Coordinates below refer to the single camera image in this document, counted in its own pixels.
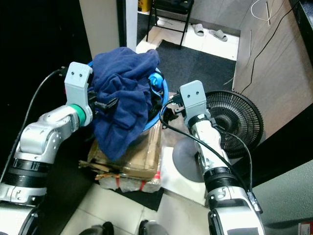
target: navy blue cloth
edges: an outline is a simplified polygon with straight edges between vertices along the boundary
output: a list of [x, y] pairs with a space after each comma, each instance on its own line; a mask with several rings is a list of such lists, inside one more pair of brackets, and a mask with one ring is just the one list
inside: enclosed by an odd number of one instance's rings
[[99, 111], [93, 120], [94, 134], [101, 151], [112, 161], [118, 160], [129, 144], [142, 133], [151, 109], [148, 76], [159, 64], [156, 50], [136, 54], [127, 47], [96, 55], [90, 91], [97, 100], [108, 103], [119, 98], [112, 114]]

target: tiled floor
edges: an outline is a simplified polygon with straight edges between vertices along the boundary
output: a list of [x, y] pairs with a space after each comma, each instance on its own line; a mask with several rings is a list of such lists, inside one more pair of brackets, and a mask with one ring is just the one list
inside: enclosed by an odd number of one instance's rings
[[[159, 17], [158, 25], [183, 30], [184, 23]], [[187, 33], [183, 39], [182, 45], [194, 50], [203, 51], [212, 55], [217, 55], [230, 60], [237, 60], [239, 37], [226, 34], [227, 42], [222, 42], [204, 30], [204, 36], [195, 34], [191, 25], [188, 26]], [[162, 40], [179, 45], [182, 33], [172, 30], [153, 27], [150, 30], [148, 41], [146, 37], [137, 45], [136, 52], [144, 53], [149, 49], [156, 49]]]
[[[184, 24], [159, 18], [159, 25], [183, 29]], [[182, 45], [230, 60], [237, 59], [239, 38], [227, 35], [228, 41], [221, 42], [204, 29], [204, 36], [197, 36], [189, 25]], [[181, 33], [153, 27], [149, 40], [144, 38], [137, 46], [136, 52], [143, 53], [155, 49], [161, 40], [179, 44]], [[80, 206], [64, 228], [62, 235], [78, 235], [82, 230], [96, 224], [111, 221], [116, 235], [136, 235], [141, 220], [156, 220], [170, 235], [207, 235], [208, 209], [190, 200], [180, 198], [172, 193], [165, 193], [158, 212], [152, 211], [137, 202], [123, 197], [113, 191], [100, 188], [94, 184]]]

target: blue plastic basket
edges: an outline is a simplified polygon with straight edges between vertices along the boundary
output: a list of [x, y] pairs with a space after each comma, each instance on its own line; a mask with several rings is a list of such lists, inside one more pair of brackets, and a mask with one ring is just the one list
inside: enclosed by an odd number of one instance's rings
[[[91, 61], [90, 63], [88, 63], [88, 66], [92, 67], [93, 62]], [[163, 86], [163, 100], [162, 100], [162, 105], [165, 105], [166, 102], [168, 101], [168, 86], [166, 83], [166, 80], [164, 79], [162, 82], [162, 86]], [[157, 121], [159, 121], [159, 115], [160, 115], [160, 111], [158, 112], [158, 114], [151, 120], [149, 121], [145, 128], [143, 129], [143, 132], [149, 130], [151, 127], [153, 127]]]

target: gray slipper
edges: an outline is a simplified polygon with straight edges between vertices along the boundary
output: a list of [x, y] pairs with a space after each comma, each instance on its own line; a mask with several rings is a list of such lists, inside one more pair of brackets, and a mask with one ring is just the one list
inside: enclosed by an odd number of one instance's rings
[[198, 36], [204, 36], [203, 26], [201, 23], [193, 24], [192, 27], [194, 28], [195, 34]]
[[212, 34], [214, 37], [216, 37], [217, 39], [220, 39], [223, 42], [227, 42], [227, 37], [221, 30], [215, 31], [215, 30], [210, 29], [209, 34]]

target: black wire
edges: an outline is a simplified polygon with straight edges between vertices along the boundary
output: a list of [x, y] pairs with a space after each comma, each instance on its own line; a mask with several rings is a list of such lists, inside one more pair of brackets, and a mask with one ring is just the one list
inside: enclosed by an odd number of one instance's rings
[[204, 147], [206, 147], [207, 149], [209, 149], [212, 153], [214, 153], [230, 170], [231, 172], [237, 177], [237, 179], [239, 180], [240, 184], [242, 185], [243, 189], [247, 192], [247, 188], [246, 188], [246, 185], [244, 183], [244, 181], [242, 180], [241, 176], [237, 173], [237, 171], [232, 167], [231, 164], [229, 164], [228, 161], [226, 161], [217, 151], [215, 151], [212, 147], [210, 147], [208, 144], [206, 144], [205, 142], [203, 142], [202, 140], [199, 140], [198, 138], [194, 137], [193, 135], [190, 135], [189, 133], [185, 133], [173, 126], [170, 126], [169, 124], [167, 124], [164, 120], [163, 120], [163, 112], [164, 112], [164, 109], [166, 108], [167, 105], [169, 105], [170, 103], [172, 103], [173, 101], [172, 100], [169, 100], [162, 108], [161, 108], [161, 111], [160, 111], [160, 115], [159, 115], [159, 118], [160, 118], [160, 121], [161, 123], [166, 126], [167, 128], [173, 130], [173, 131], [176, 131], [182, 135], [185, 135], [189, 138], [192, 138], [194, 141], [202, 144]]
[[51, 74], [49, 74], [49, 75], [40, 83], [39, 87], [37, 88], [37, 90], [36, 90], [35, 93], [33, 94], [33, 97], [32, 97], [32, 99], [31, 99], [31, 101], [30, 101], [30, 103], [29, 103], [29, 106], [28, 106], [28, 109], [27, 109], [27, 112], [26, 112], [26, 115], [25, 115], [25, 118], [24, 118], [24, 122], [23, 122], [23, 124], [22, 124], [22, 126], [21, 126], [21, 129], [20, 129], [20, 131], [19, 131], [19, 133], [18, 133], [18, 136], [16, 137], [16, 139], [15, 139], [15, 141], [14, 141], [14, 144], [13, 144], [13, 146], [12, 146], [12, 149], [11, 149], [11, 152], [10, 152], [10, 154], [9, 154], [9, 157], [8, 157], [8, 159], [6, 160], [6, 163], [5, 163], [3, 172], [2, 172], [2, 174], [1, 174], [0, 183], [2, 182], [2, 180], [3, 180], [3, 178], [4, 178], [5, 172], [6, 172], [7, 168], [9, 167], [9, 164], [10, 164], [10, 162], [11, 162], [12, 157], [14, 156], [14, 153], [15, 153], [15, 151], [16, 151], [16, 148], [17, 148], [18, 144], [19, 144], [19, 141], [20, 141], [22, 132], [23, 132], [25, 126], [26, 126], [30, 109], [31, 109], [31, 107], [32, 107], [32, 105], [33, 105], [33, 103], [34, 103], [34, 100], [35, 100], [35, 98], [36, 98], [36, 96], [37, 96], [39, 90], [41, 89], [41, 87], [43, 86], [43, 84], [44, 84], [49, 78], [51, 78], [53, 75], [56, 75], [57, 73], [60, 73], [60, 70], [53, 71]]
[[244, 148], [246, 149], [246, 152], [248, 154], [248, 157], [249, 157], [249, 165], [250, 165], [250, 184], [249, 184], [249, 191], [252, 192], [252, 184], [253, 184], [253, 178], [252, 178], [252, 158], [251, 158], [251, 154], [250, 154], [250, 151], [248, 149], [248, 147], [246, 146], [245, 142], [242, 141], [242, 139], [240, 139], [238, 136], [232, 134], [232, 133], [229, 133], [227, 131], [224, 131], [224, 130], [221, 130], [220, 128], [218, 128], [218, 131], [221, 132], [222, 134], [224, 135], [230, 135], [230, 136], [233, 136], [235, 137], [237, 140], [240, 141], [240, 143], [244, 146]]
[[284, 19], [284, 17], [287, 16], [287, 15], [295, 8], [295, 6], [297, 6], [297, 4], [298, 4], [299, 2], [300, 2], [300, 0], [298, 0], [298, 1], [294, 4], [294, 6], [280, 19], [280, 21], [279, 21], [277, 27], [275, 28], [274, 33], [272, 34], [272, 36], [270, 37], [270, 39], [268, 40], [268, 42], [265, 44], [265, 46], [262, 48], [262, 50], [259, 52], [259, 54], [257, 54], [257, 56], [254, 58], [253, 64], [252, 64], [252, 72], [251, 72], [250, 83], [242, 90], [242, 92], [240, 92], [240, 94], [242, 94], [242, 93], [251, 85], [251, 83], [252, 83], [252, 77], [253, 77], [253, 71], [254, 71], [254, 64], [255, 64], [256, 58], [258, 58], [258, 56], [264, 51], [264, 49], [267, 47], [267, 45], [269, 44], [269, 42], [272, 40], [272, 38], [274, 37], [274, 35], [275, 35], [275, 33], [276, 33], [276, 31], [277, 31], [277, 29], [278, 29], [278, 27], [279, 27], [281, 21]]

